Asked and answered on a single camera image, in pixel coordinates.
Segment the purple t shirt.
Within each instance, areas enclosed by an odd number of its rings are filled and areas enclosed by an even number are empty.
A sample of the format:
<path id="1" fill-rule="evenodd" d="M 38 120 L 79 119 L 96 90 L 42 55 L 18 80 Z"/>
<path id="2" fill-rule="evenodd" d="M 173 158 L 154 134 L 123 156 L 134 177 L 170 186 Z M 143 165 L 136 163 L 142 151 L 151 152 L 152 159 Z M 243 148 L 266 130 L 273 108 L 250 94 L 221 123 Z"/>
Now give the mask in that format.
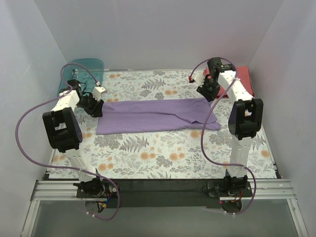
<path id="1" fill-rule="evenodd" d="M 96 134 L 201 129 L 210 106 L 204 98 L 107 102 Z"/>

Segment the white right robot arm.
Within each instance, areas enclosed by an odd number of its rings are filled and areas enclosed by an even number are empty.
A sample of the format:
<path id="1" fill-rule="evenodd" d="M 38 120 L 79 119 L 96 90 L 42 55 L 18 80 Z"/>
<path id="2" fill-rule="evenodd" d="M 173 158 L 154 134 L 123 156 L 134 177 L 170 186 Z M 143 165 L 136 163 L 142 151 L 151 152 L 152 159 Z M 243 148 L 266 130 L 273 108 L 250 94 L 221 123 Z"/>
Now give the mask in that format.
<path id="1" fill-rule="evenodd" d="M 231 178 L 243 178 L 247 175 L 247 160 L 250 145 L 261 129 L 263 101 L 251 95 L 237 77 L 237 68 L 223 58 L 214 57 L 202 61 L 207 69 L 196 76 L 190 74 L 190 83 L 197 83 L 197 92 L 208 102 L 212 102 L 213 111 L 220 99 L 227 95 L 233 103 L 228 119 L 228 129 L 232 135 L 232 152 L 227 175 Z"/>

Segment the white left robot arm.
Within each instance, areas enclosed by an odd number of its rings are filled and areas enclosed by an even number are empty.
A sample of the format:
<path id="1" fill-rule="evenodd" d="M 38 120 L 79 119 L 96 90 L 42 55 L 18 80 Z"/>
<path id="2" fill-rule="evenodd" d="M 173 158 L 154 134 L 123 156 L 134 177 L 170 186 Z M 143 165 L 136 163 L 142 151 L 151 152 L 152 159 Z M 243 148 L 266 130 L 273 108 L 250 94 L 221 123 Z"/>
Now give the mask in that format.
<path id="1" fill-rule="evenodd" d="M 102 117 L 104 101 L 101 95 L 106 90 L 99 82 L 92 92 L 87 93 L 83 93 L 78 80 L 69 80 L 68 84 L 69 86 L 60 90 L 61 98 L 55 107 L 44 113 L 42 119 L 51 147 L 63 154 L 70 161 L 72 168 L 77 169 L 80 182 L 90 182 L 96 178 L 94 174 L 97 170 L 80 146 L 83 135 L 74 111 L 79 107 L 93 118 Z"/>

